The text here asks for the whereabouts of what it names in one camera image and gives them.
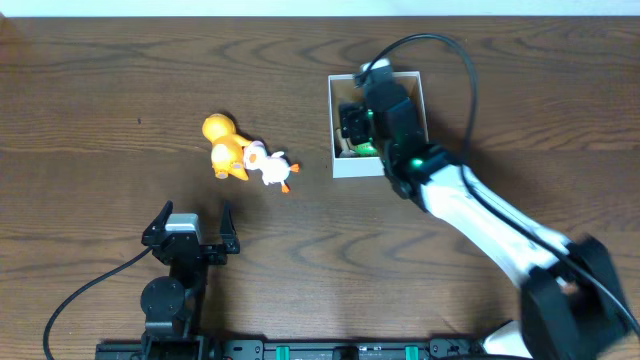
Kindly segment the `white wooden rattle drum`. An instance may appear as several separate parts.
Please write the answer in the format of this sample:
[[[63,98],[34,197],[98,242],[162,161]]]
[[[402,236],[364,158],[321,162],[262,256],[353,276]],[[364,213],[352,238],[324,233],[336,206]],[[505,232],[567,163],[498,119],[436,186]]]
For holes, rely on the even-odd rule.
[[[334,130],[334,142],[336,145],[337,158],[355,158],[359,154],[350,147],[347,139],[343,138],[339,129]]]

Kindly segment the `white pink duck toy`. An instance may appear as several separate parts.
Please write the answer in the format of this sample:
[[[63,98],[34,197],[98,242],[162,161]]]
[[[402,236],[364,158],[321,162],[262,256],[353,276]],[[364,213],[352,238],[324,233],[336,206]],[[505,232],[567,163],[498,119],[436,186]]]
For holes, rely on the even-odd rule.
[[[290,164],[283,151],[269,154],[261,141],[253,141],[244,148],[244,167],[250,171],[259,170],[265,186],[279,184],[285,194],[290,192],[287,179],[291,173],[299,173],[299,164]]]

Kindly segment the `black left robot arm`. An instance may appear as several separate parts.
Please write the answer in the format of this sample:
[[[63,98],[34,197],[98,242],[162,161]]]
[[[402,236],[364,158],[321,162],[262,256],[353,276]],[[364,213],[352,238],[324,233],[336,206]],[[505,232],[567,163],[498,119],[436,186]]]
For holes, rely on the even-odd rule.
[[[220,359],[220,343],[200,330],[201,313],[211,266],[223,266],[240,252],[239,239],[224,204],[220,241],[204,244],[199,217],[175,213],[167,202],[142,233],[141,243],[169,274],[150,281],[141,293],[145,314],[141,355],[144,359]]]

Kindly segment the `orange dinosaur toy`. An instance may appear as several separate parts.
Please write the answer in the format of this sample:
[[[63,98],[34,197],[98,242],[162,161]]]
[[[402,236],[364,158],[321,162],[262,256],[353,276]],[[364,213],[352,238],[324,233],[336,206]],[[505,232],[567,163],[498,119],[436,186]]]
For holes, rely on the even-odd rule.
[[[247,181],[244,149],[251,141],[237,133],[234,122],[224,114],[207,117],[202,125],[203,136],[211,142],[211,163],[218,179],[233,176]]]

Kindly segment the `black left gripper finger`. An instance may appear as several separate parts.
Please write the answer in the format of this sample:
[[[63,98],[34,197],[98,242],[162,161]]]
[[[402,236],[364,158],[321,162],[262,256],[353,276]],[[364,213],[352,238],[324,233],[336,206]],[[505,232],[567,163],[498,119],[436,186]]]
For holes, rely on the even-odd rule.
[[[168,200],[155,219],[142,233],[141,243],[144,246],[160,246],[166,238],[166,224],[173,213],[173,202]]]
[[[224,245],[238,244],[238,237],[231,215],[231,204],[228,201],[224,202],[219,235]]]

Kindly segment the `green number ball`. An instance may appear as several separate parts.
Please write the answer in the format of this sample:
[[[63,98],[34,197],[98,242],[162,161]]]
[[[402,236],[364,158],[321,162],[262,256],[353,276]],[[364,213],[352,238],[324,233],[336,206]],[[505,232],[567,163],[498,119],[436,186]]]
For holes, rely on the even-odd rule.
[[[377,157],[378,152],[371,142],[362,143],[354,146],[354,151],[361,157]]]

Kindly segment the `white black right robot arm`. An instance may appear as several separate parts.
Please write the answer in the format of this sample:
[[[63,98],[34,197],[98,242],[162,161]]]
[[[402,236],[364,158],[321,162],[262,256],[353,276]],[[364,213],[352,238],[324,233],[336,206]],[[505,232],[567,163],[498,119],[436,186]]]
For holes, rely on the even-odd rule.
[[[480,340],[480,356],[594,359],[639,331],[601,242],[575,243],[539,224],[460,157],[428,141],[416,104],[386,60],[362,65],[354,80],[363,99],[340,105],[342,138],[373,145],[400,197],[466,236],[519,290],[519,320]]]

